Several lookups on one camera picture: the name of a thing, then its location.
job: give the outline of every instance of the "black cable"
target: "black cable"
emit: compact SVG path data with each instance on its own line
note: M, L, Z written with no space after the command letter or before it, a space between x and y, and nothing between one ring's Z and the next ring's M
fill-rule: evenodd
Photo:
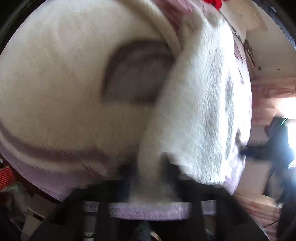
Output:
M263 228L266 228L266 227L268 227L268 226L271 226L271 225L275 224L275 223L278 222L278 221L279 221L279 219L276 220L276 221L274 221L273 223L271 223L271 224L269 224L269 225L263 226Z

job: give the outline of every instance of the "red fabric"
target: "red fabric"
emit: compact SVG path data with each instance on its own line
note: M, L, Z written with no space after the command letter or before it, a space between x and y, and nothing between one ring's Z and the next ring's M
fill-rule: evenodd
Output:
M15 176L9 167L0 171L0 190L15 182Z
M204 0L204 1L212 4L218 10L222 7L222 0Z

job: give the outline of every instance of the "white wall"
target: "white wall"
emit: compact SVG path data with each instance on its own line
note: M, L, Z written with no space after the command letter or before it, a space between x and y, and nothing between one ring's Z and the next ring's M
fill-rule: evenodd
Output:
M296 73L296 51L276 25L276 23L255 3L268 30L250 30L246 39L253 48L256 63L255 77L263 77L267 74L294 75Z
M268 140L264 126L252 125L250 144L263 144ZM249 194L263 194L269 176L270 163L266 161L253 161L246 159L246 166L242 173L236 192Z

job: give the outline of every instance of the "red and white cloth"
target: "red and white cloth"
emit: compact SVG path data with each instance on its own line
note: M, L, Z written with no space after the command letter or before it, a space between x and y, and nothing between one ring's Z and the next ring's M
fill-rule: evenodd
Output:
M0 190L15 182L15 176L8 166L0 171Z

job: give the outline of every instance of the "white fur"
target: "white fur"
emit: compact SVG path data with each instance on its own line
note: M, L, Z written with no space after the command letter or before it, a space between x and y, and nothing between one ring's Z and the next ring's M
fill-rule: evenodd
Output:
M232 32L218 13L195 12L182 28L184 50L140 145L144 190L159 187L162 152L173 153L186 174L208 184L222 184L234 158L240 75Z

